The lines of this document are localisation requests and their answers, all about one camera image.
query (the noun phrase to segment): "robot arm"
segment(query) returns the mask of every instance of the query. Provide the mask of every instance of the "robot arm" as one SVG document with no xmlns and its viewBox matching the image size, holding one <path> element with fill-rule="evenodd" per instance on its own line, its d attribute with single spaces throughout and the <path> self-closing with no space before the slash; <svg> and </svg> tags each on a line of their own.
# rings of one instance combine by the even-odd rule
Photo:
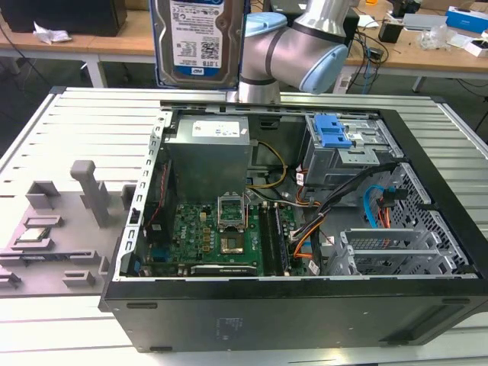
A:
<svg viewBox="0 0 488 366">
<path fill-rule="evenodd" d="M 278 103 L 279 82 L 302 92 L 325 92 L 348 55 L 342 25 L 349 5 L 349 0 L 309 0 L 292 27 L 281 14 L 248 15 L 238 101 Z"/>
</svg>

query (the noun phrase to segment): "table leg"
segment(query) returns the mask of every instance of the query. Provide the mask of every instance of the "table leg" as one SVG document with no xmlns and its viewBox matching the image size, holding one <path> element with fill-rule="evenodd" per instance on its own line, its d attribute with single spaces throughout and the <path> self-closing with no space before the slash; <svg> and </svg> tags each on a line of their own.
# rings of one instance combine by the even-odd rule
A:
<svg viewBox="0 0 488 366">
<path fill-rule="evenodd" d="M 412 92 L 414 92 L 414 93 L 420 92 L 420 89 L 424 85 L 424 82 L 426 81 L 426 79 L 427 78 L 424 76 L 418 77 L 417 80 L 415 81 L 415 84 L 412 87 Z"/>
<path fill-rule="evenodd" d="M 0 60 L 8 67 L 12 74 L 18 75 L 21 73 L 17 65 L 16 57 L 0 57 Z"/>
<path fill-rule="evenodd" d="M 349 83 L 352 80 L 350 72 L 342 70 L 339 77 L 335 81 L 334 94 L 346 94 L 348 92 Z"/>
<path fill-rule="evenodd" d="M 107 88 L 107 79 L 105 78 L 104 68 L 98 59 L 86 60 L 86 66 L 90 73 L 91 83 L 94 88 Z"/>
</svg>

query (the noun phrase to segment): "table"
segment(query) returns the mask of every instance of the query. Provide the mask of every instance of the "table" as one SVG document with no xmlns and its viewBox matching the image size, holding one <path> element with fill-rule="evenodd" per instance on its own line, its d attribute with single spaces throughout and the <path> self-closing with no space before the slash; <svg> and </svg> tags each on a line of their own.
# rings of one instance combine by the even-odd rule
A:
<svg viewBox="0 0 488 366">
<path fill-rule="evenodd" d="M 382 19 L 391 9 L 387 0 L 379 0 L 377 5 L 366 5 L 361 1 L 359 11 Z M 436 11 L 420 10 L 420 14 L 438 14 Z M 87 64 L 94 87 L 107 86 L 102 62 L 154 63 L 154 44 L 151 20 L 148 11 L 128 11 L 127 21 L 117 37 L 94 37 L 73 35 L 68 43 L 47 45 L 31 34 L 14 34 L 6 25 L 11 40 L 26 57 L 43 59 L 76 59 Z M 366 34 L 377 37 L 378 28 L 366 30 Z M 399 42 L 386 44 L 390 58 L 379 70 L 381 75 L 408 75 L 418 77 L 488 79 L 488 59 L 479 59 L 464 50 L 454 47 L 446 50 L 421 50 L 416 45 L 418 32 L 403 31 Z M 18 53 L 0 34 L 0 56 L 18 57 Z M 354 42 L 351 55 L 338 78 L 335 93 L 345 93 L 351 75 L 356 73 L 362 62 L 361 47 Z M 420 79 L 414 87 L 419 90 Z"/>
<path fill-rule="evenodd" d="M 159 110 L 160 100 L 225 101 L 218 91 L 68 88 L 50 94 L 11 148 L 0 159 L 0 246 L 17 225 L 33 180 L 53 180 L 60 191 L 80 191 L 69 176 L 74 159 L 93 159 L 97 179 L 109 191 L 135 182 Z M 298 105 L 390 108 L 398 111 L 461 203 L 488 237 L 488 147 L 446 104 L 427 97 L 284 93 Z M 269 352 L 138 354 L 98 297 L 0 300 L 0 363 L 285 365 L 303 363 L 421 365 L 424 360 L 455 359 L 450 364 L 488 363 L 488 313 L 478 314 L 422 347 L 336 348 Z"/>
</svg>

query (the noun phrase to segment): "plastic bag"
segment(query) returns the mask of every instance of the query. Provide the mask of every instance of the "plastic bag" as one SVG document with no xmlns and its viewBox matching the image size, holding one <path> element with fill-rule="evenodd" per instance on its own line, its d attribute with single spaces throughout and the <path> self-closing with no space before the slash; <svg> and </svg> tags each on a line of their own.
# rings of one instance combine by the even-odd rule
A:
<svg viewBox="0 0 488 366">
<path fill-rule="evenodd" d="M 424 30 L 419 36 L 419 44 L 423 50 L 437 50 L 439 48 L 451 48 L 448 41 L 458 34 L 448 28 L 446 24 L 440 27 L 433 27 L 431 30 Z"/>
</svg>

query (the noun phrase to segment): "white label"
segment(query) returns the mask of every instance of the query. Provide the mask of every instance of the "white label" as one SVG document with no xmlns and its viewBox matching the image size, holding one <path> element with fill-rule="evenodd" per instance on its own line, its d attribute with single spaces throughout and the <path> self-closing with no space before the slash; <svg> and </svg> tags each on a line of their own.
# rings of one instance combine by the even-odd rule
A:
<svg viewBox="0 0 488 366">
<path fill-rule="evenodd" d="M 312 273 L 315 275 L 315 276 L 318 276 L 319 273 L 320 273 L 320 268 L 318 265 L 315 264 L 314 261 L 310 261 L 309 264 L 308 264 L 308 268 L 310 268 L 310 270 L 312 271 Z"/>
<path fill-rule="evenodd" d="M 45 259 L 44 257 L 36 257 L 36 256 L 21 257 L 21 258 L 26 261 L 43 261 Z"/>
<path fill-rule="evenodd" d="M 297 184 L 303 187 L 305 175 L 303 173 L 297 173 Z"/>
<path fill-rule="evenodd" d="M 216 20 L 223 5 L 170 1 L 173 61 L 175 66 L 190 66 L 192 75 L 203 75 L 201 67 L 222 66 L 222 32 Z"/>
<path fill-rule="evenodd" d="M 239 122 L 197 120 L 193 123 L 193 137 L 239 137 Z"/>
</svg>

